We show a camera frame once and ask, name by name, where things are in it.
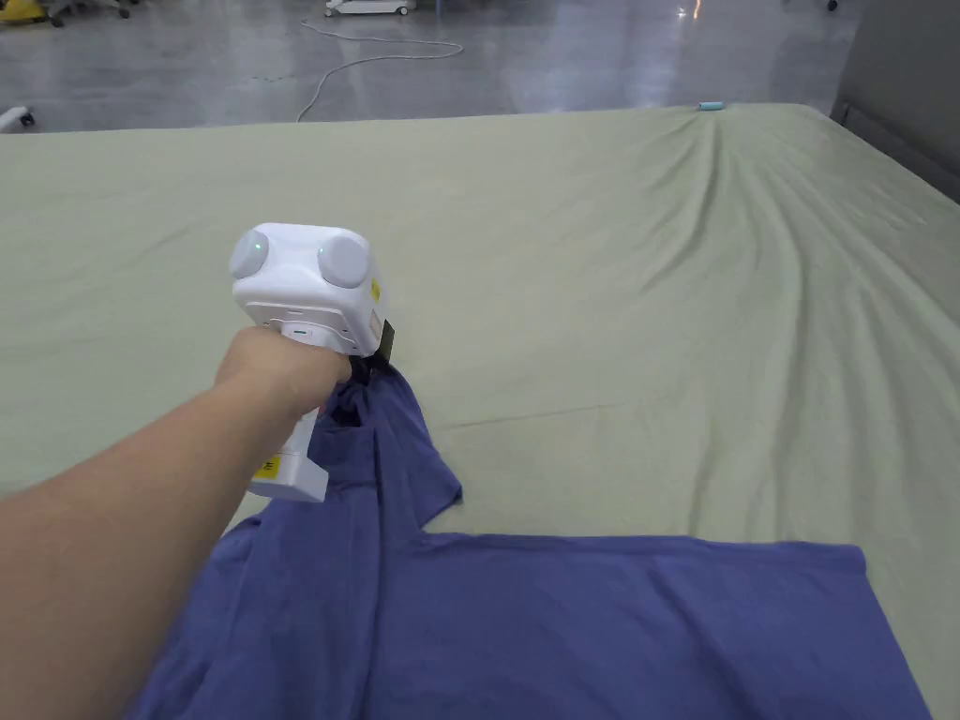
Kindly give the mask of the person's left hand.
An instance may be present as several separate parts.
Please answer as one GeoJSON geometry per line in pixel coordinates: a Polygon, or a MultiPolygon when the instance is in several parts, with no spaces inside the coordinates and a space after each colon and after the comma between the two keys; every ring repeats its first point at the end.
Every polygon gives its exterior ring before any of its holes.
{"type": "Polygon", "coordinates": [[[233,336],[219,362],[213,391],[232,399],[240,411],[291,429],[322,408],[351,376],[349,358],[298,343],[265,327],[233,336]]]}

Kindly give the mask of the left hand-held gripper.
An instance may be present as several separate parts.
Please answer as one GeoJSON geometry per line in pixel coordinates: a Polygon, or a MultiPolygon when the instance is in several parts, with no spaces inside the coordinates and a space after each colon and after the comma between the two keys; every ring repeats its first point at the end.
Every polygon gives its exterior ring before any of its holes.
{"type": "Polygon", "coordinates": [[[234,301],[255,324],[350,356],[352,382],[391,373],[389,293],[360,234],[264,223],[237,242],[230,269],[234,301]]]}

